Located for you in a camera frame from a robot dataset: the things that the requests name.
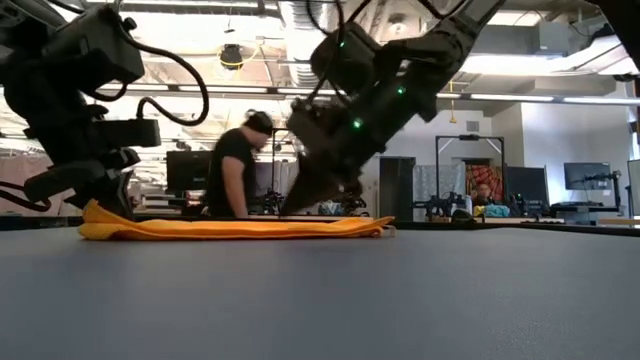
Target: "yellow towel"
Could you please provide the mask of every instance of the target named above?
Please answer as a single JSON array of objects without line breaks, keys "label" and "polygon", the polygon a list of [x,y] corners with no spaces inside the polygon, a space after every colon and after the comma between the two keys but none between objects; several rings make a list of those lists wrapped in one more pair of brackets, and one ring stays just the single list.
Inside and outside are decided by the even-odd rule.
[{"label": "yellow towel", "polygon": [[79,232],[88,240],[241,240],[380,237],[386,217],[349,218],[333,223],[258,221],[133,222],[114,215],[91,201],[84,209]]}]

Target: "table surface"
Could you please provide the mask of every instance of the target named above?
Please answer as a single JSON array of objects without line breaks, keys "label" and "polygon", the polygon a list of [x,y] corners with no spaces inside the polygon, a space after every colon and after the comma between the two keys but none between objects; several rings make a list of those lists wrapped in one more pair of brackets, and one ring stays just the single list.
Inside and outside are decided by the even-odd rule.
[{"label": "table surface", "polygon": [[640,239],[497,229],[118,243],[4,232],[0,359],[637,359]]}]

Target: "man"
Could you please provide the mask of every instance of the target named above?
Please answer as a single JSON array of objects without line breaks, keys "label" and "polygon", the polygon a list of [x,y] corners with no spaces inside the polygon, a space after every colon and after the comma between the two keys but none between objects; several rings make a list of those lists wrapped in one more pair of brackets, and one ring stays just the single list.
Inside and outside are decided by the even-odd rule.
[{"label": "man", "polygon": [[247,112],[241,127],[231,129],[218,140],[211,157],[206,194],[208,212],[213,217],[247,218],[248,202],[255,197],[254,154],[273,133],[273,122],[262,111]]},{"label": "man", "polygon": [[476,186],[476,197],[473,199],[473,206],[486,206],[493,203],[491,188],[488,184],[480,183]]}]

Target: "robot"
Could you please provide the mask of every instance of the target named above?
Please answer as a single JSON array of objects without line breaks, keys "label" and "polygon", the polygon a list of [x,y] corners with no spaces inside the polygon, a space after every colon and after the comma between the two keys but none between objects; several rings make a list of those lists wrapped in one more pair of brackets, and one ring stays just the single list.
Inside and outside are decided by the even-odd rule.
[{"label": "robot", "polygon": [[[345,188],[355,189],[354,195],[359,196],[362,166],[384,152],[388,140],[415,114],[427,123],[436,116],[436,94],[460,69],[480,31],[505,1],[462,0],[443,13],[429,0],[420,0],[440,22],[424,36],[384,46],[352,21],[357,14],[345,22],[340,10],[339,28],[311,58],[321,81],[307,99],[293,104],[287,122],[304,151],[299,155],[299,175],[280,213],[287,215],[333,198]],[[356,13],[369,2],[365,0]],[[640,13],[637,0],[591,2],[600,6],[640,67],[640,39],[632,16]],[[24,186],[0,183],[23,190],[28,201],[2,191],[0,197],[46,211],[49,197],[73,189],[75,195],[65,200],[68,203],[83,208],[95,200],[104,209],[133,219],[126,192],[131,172],[123,170],[140,159],[130,147],[160,145],[158,123],[145,119],[144,107],[153,106],[183,126],[196,126],[209,111],[202,78],[175,54],[135,41],[129,31],[136,24],[120,17],[118,4],[87,11],[71,8],[82,14],[69,23],[44,0],[4,0],[2,4],[0,43],[12,51],[0,66],[4,96],[27,121],[25,135],[42,144],[53,166]],[[122,97],[127,84],[144,75],[141,51],[167,56],[194,75],[203,94],[197,120],[177,119],[153,99],[143,98],[133,119],[104,121],[108,110],[86,103],[82,94],[100,101]],[[101,86],[114,81],[123,84],[115,96],[98,93]],[[325,81],[344,92],[337,92],[340,102],[313,101]]]}]

